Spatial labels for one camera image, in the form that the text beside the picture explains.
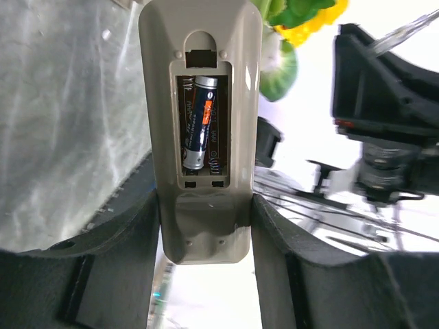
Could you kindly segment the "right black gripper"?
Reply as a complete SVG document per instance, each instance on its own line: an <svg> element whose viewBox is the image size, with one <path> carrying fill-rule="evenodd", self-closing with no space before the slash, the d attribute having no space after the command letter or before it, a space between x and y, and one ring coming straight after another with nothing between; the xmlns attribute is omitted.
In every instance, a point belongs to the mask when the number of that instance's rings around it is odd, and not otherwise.
<svg viewBox="0 0 439 329"><path fill-rule="evenodd" d="M438 143L438 73L387 52L374 57L360 26L335 37L332 116L337 133L361 142Z"/></svg>

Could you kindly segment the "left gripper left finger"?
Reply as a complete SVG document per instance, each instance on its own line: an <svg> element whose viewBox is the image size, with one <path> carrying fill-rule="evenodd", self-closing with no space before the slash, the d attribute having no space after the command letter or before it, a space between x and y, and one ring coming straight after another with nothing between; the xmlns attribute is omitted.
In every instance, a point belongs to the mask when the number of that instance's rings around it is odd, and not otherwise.
<svg viewBox="0 0 439 329"><path fill-rule="evenodd" d="M49 249L1 252L2 328L145 328L158 244L156 193Z"/></svg>

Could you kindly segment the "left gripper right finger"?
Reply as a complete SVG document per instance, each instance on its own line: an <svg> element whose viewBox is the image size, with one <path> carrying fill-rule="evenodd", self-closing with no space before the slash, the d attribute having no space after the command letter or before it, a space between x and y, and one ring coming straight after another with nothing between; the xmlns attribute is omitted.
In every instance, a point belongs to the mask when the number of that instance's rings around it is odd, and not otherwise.
<svg viewBox="0 0 439 329"><path fill-rule="evenodd" d="M254 266L264 328L437 328L438 255L356 256L252 200Z"/></svg>

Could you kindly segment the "AAA battery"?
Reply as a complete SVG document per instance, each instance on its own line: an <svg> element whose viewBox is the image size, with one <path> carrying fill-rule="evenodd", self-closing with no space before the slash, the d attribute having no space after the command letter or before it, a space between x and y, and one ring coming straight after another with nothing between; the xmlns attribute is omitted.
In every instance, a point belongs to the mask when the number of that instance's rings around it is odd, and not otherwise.
<svg viewBox="0 0 439 329"><path fill-rule="evenodd" d="M204 166L216 95L216 78L203 75L195 76L190 118L186 126L185 146L182 155L182 166L186 169L198 171Z"/></svg>

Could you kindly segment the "beige remote control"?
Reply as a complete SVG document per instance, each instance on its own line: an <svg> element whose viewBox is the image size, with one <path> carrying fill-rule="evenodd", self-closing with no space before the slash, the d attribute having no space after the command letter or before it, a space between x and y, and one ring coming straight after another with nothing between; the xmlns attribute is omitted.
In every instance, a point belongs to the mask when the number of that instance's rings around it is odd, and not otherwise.
<svg viewBox="0 0 439 329"><path fill-rule="evenodd" d="M151 1L139 17L163 249L177 264L237 263L250 246L263 21L249 1ZM177 79L226 77L227 164L185 175Z"/></svg>

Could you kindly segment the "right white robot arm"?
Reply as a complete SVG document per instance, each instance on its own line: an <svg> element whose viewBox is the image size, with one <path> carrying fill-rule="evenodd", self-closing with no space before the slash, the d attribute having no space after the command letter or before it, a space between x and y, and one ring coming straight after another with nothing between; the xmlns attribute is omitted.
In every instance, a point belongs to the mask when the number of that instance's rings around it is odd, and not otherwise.
<svg viewBox="0 0 439 329"><path fill-rule="evenodd" d="M379 207L438 194L438 74L386 52L360 26L334 40L332 116L362 143L350 169L320 163L313 193L349 191Z"/></svg>

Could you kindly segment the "yellow toy cabbage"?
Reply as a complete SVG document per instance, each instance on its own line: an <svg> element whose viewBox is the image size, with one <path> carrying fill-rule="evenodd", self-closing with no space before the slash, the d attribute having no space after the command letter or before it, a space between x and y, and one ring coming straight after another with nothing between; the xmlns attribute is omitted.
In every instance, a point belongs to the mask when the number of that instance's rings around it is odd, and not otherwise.
<svg viewBox="0 0 439 329"><path fill-rule="evenodd" d="M275 30L294 48L297 48L303 45L312 34L319 32L324 26L334 24L334 22L345 13L348 5L348 0L335 1L335 5L327 9L318 10L310 19L296 27L286 28L278 25L275 27Z"/></svg>

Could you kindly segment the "white green bok choy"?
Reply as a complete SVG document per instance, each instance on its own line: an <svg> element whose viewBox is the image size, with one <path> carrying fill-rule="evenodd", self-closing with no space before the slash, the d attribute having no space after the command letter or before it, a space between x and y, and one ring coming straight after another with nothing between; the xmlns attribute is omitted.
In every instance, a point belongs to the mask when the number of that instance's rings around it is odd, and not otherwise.
<svg viewBox="0 0 439 329"><path fill-rule="evenodd" d="M264 25L260 59L260 93L269 102L281 100L296 81L297 70L294 47L273 28Z"/></svg>

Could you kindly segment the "green toy lettuce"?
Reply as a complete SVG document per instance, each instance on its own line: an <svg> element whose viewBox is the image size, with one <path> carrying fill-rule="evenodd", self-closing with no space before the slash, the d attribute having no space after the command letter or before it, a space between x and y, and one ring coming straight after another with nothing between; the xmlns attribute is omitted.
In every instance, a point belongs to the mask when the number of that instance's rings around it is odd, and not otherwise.
<svg viewBox="0 0 439 329"><path fill-rule="evenodd" d="M270 26L287 29L297 27L312 19L320 10L336 4L332 0L261 0L252 1Z"/></svg>

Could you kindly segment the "black base frame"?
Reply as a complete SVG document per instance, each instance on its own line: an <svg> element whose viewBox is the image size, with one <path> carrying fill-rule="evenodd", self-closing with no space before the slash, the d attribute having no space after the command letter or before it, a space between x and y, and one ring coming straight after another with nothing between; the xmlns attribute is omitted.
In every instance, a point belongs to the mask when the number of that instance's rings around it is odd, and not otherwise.
<svg viewBox="0 0 439 329"><path fill-rule="evenodd" d="M82 228L86 233L113 217L127 211L137 202L144 200L155 188L154 164L152 152L145 155L130 175L113 191L106 203L98 209L92 219Z"/></svg>

